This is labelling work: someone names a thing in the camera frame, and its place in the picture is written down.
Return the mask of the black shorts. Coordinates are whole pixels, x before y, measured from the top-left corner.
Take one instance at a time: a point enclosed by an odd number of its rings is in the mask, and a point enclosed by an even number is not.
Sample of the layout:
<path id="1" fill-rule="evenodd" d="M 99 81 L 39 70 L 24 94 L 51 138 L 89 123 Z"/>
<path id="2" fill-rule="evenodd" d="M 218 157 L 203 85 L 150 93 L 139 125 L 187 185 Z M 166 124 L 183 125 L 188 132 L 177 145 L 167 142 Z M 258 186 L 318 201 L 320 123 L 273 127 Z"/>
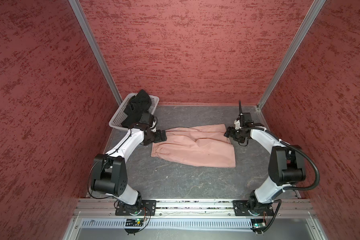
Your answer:
<path id="1" fill-rule="evenodd" d="M 138 123 L 143 113 L 148 113 L 152 105 L 152 100 L 145 90 L 140 90 L 135 96 L 131 97 L 127 103 L 124 113 L 126 119 L 121 123 L 124 128 L 130 127 L 134 123 Z"/>

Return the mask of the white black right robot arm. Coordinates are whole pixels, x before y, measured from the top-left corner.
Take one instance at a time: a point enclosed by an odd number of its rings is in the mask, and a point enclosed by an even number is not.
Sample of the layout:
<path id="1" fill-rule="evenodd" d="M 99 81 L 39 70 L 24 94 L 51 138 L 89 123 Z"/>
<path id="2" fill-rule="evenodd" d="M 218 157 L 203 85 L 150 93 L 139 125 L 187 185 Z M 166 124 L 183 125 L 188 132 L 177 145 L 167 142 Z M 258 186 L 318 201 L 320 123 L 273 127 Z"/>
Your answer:
<path id="1" fill-rule="evenodd" d="M 287 187 L 305 180 L 305 158 L 296 151 L 301 149 L 300 146 L 288 147 L 264 127 L 249 130 L 228 127 L 224 136 L 244 146 L 248 145 L 248 140 L 255 140 L 270 153 L 269 176 L 259 188 L 251 192 L 247 202 L 251 215 L 258 216 L 267 211 Z"/>

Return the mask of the pink drawstring shorts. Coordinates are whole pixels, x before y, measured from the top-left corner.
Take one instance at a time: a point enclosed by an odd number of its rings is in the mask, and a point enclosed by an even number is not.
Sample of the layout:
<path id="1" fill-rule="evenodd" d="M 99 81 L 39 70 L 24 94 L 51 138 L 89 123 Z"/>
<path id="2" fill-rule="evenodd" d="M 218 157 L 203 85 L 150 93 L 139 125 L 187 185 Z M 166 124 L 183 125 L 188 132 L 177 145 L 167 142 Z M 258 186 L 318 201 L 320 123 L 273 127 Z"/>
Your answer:
<path id="1" fill-rule="evenodd" d="M 153 144 L 151 156 L 194 167 L 234 168 L 234 146 L 225 132 L 224 124 L 168 129 L 167 140 Z"/>

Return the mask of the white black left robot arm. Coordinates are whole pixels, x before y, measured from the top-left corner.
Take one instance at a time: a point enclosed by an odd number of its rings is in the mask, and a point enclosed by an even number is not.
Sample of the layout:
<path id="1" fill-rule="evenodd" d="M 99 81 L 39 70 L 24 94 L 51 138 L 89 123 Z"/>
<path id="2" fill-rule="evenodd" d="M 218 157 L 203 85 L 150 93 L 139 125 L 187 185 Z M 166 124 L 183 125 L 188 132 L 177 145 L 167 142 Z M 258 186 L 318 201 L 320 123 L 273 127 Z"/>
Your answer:
<path id="1" fill-rule="evenodd" d="M 115 147 L 105 154 L 96 155 L 90 170 L 89 194 L 98 192 L 107 198 L 115 198 L 128 214 L 140 214 L 144 208 L 142 195 L 128 184 L 127 161 L 139 145 L 148 146 L 166 140 L 165 130 L 136 124 Z"/>

